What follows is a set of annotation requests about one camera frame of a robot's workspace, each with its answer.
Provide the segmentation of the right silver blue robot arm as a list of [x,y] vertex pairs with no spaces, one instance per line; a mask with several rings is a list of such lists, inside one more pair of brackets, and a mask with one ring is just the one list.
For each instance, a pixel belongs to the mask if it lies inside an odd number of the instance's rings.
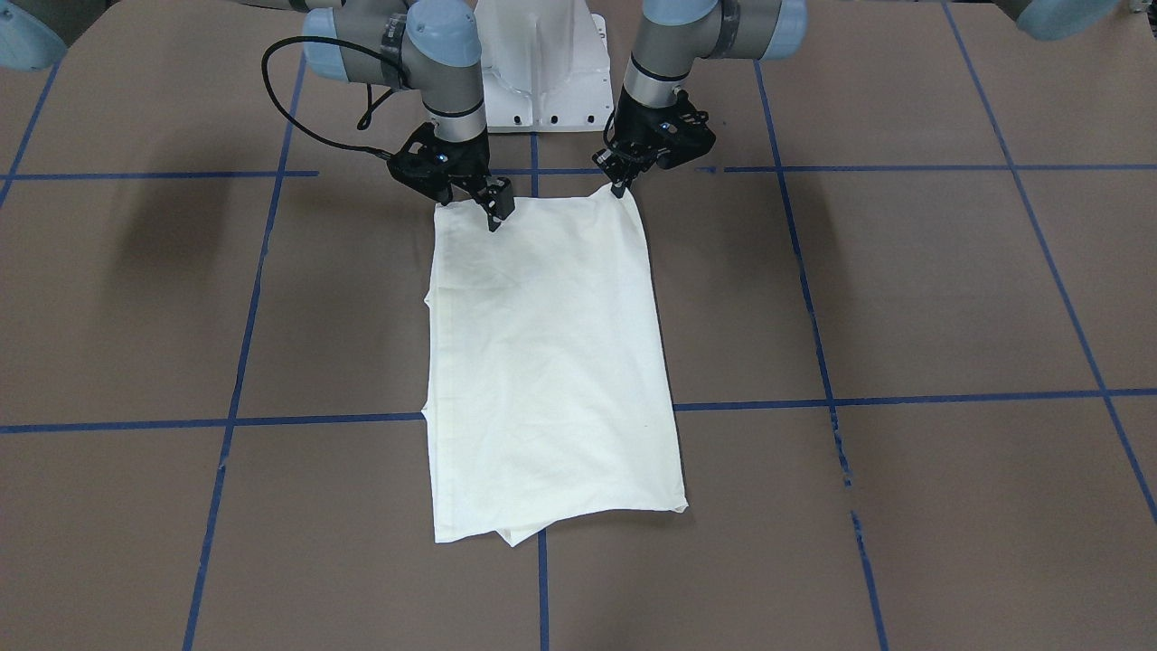
[[515,210],[508,178],[491,172],[481,40],[474,9],[463,1],[257,1],[261,12],[303,15],[302,32],[273,42],[263,53],[299,44],[318,77],[363,86],[368,91],[358,128],[397,93],[417,91],[428,120],[400,151],[346,145],[340,151],[369,154],[385,162],[400,182],[445,206],[462,191],[481,207],[489,231]]

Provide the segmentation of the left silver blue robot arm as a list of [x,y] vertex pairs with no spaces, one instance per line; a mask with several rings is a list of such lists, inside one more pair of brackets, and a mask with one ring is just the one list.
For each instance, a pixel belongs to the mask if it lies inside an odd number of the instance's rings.
[[644,1],[595,160],[617,190],[728,172],[1152,172],[1154,69],[1127,86],[1120,1]]

